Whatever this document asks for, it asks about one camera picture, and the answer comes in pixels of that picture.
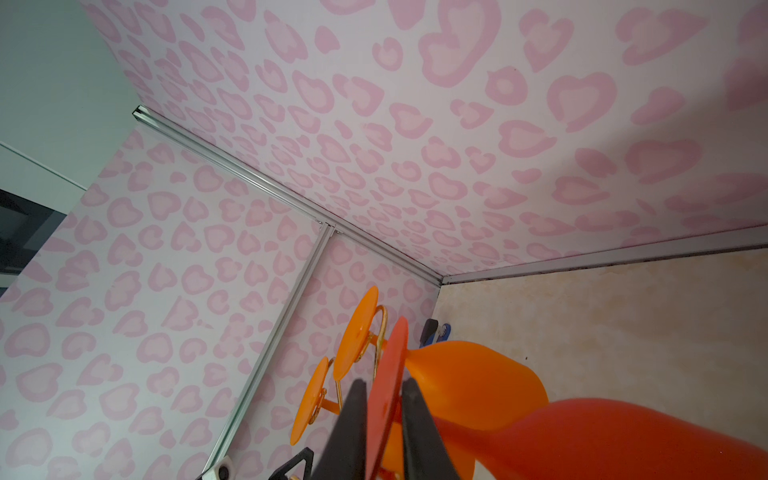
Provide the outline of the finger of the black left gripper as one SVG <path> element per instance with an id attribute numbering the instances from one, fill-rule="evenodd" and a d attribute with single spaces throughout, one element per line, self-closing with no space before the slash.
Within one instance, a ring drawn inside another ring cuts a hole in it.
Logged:
<path id="1" fill-rule="evenodd" d="M 269 480 L 309 480 L 314 461 L 314 451 L 305 447 L 284 464 L 275 469 Z"/>

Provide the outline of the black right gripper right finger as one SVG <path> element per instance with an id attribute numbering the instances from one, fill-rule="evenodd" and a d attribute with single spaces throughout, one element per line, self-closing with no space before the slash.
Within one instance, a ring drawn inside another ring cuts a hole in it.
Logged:
<path id="1" fill-rule="evenodd" d="M 418 382 L 402 385 L 401 418 L 405 478 L 459 480 Z"/>

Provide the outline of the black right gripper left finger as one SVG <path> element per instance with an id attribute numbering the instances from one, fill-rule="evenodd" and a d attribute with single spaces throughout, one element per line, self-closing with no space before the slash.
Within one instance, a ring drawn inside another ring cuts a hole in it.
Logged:
<path id="1" fill-rule="evenodd" d="M 367 385 L 357 379 L 351 385 L 346 403 L 310 479 L 365 479 L 366 426 Z"/>

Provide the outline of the red plastic wine glass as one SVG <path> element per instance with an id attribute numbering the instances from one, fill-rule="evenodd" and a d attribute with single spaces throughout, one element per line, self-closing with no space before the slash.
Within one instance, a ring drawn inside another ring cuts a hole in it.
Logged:
<path id="1" fill-rule="evenodd" d="M 639 405 L 550 402 L 512 424 L 517 479 L 764 479 L 766 451 Z"/>

